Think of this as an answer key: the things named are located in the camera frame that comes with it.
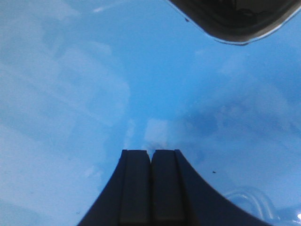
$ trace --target black plastic part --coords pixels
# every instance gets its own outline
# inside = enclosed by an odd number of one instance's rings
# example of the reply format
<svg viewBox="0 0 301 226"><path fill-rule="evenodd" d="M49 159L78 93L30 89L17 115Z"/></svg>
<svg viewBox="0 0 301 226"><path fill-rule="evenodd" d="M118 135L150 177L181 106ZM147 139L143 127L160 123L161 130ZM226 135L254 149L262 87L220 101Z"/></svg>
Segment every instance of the black plastic part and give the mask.
<svg viewBox="0 0 301 226"><path fill-rule="evenodd" d="M126 162L127 150L123 150L108 184L78 226L118 226Z"/></svg>
<svg viewBox="0 0 301 226"><path fill-rule="evenodd" d="M208 34L220 40L238 43L269 34L301 6L301 0L168 1Z"/></svg>
<svg viewBox="0 0 301 226"><path fill-rule="evenodd" d="M121 203L121 226L150 224L150 158L146 151L128 151Z"/></svg>
<svg viewBox="0 0 301 226"><path fill-rule="evenodd" d="M180 150L123 150L78 226L269 226L214 190Z"/></svg>
<svg viewBox="0 0 301 226"><path fill-rule="evenodd" d="M156 151L151 160L151 168L155 225L184 225L185 214L174 151Z"/></svg>
<svg viewBox="0 0 301 226"><path fill-rule="evenodd" d="M215 191L180 150L175 151L175 156L191 226L268 226Z"/></svg>

